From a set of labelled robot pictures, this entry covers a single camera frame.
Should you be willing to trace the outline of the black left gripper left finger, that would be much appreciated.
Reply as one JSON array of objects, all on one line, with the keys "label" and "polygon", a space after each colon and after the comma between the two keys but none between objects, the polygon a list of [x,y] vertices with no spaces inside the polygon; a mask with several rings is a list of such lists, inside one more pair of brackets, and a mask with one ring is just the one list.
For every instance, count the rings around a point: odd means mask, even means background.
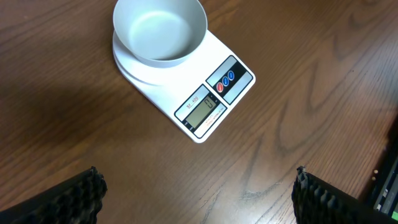
[{"label": "black left gripper left finger", "polygon": [[107,185],[95,167],[1,212],[1,223],[97,223]]}]

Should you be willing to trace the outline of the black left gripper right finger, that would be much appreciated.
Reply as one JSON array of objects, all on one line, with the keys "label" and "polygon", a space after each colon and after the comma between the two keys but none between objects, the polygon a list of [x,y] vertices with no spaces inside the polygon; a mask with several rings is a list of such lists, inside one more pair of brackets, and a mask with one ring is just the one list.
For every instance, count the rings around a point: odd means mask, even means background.
[{"label": "black left gripper right finger", "polygon": [[292,203],[297,224],[397,224],[385,213],[307,172],[304,166],[297,168]]}]

